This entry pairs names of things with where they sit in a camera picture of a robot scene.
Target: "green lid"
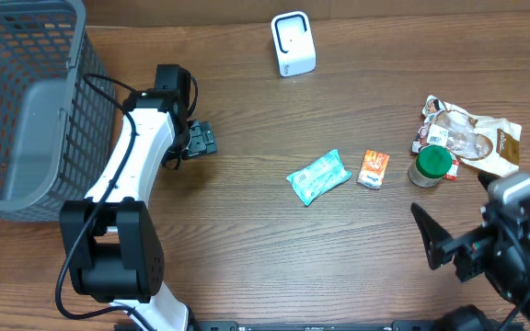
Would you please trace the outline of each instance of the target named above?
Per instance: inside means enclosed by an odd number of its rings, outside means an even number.
[[[416,157],[416,168],[427,178],[445,176],[453,160],[451,155],[441,146],[431,145],[423,148]]]

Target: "orange and white wrapper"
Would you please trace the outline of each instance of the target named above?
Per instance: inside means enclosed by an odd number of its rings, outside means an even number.
[[[367,151],[363,158],[361,171],[357,177],[357,183],[363,184],[368,188],[379,189],[384,182],[384,173],[389,159],[390,155],[388,154]]]

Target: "blue packet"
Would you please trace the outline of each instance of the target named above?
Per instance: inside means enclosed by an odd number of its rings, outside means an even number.
[[[296,171],[286,179],[292,183],[295,194],[308,206],[312,201],[331,188],[351,178],[351,171],[345,170],[339,151],[332,150],[317,159],[312,165]]]

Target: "wooden table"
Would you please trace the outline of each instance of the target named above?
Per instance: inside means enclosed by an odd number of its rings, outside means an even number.
[[[522,124],[521,169],[530,172],[530,13],[312,30],[316,70],[287,79],[269,24],[89,31],[109,73],[134,87],[152,86],[159,63],[189,69],[200,86],[196,116],[213,125],[218,154],[160,170],[151,195],[169,288],[201,319],[389,322],[469,303],[502,319],[512,307],[483,276],[462,285],[452,265],[429,270],[409,212],[417,201],[454,235],[478,226],[487,197],[476,171],[462,166],[456,182],[422,189],[407,168],[434,94]],[[285,177],[334,148],[354,174],[365,150],[390,154],[384,186],[352,178],[305,208]],[[0,221],[0,330],[108,330],[126,319],[64,319],[53,299],[63,257],[57,223]],[[71,311],[99,308],[65,285]]]

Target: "plastic bin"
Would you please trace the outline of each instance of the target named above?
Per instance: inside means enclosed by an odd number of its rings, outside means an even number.
[[[107,163],[115,109],[82,81],[105,74],[85,22],[78,0],[0,1],[0,218],[58,220]]]

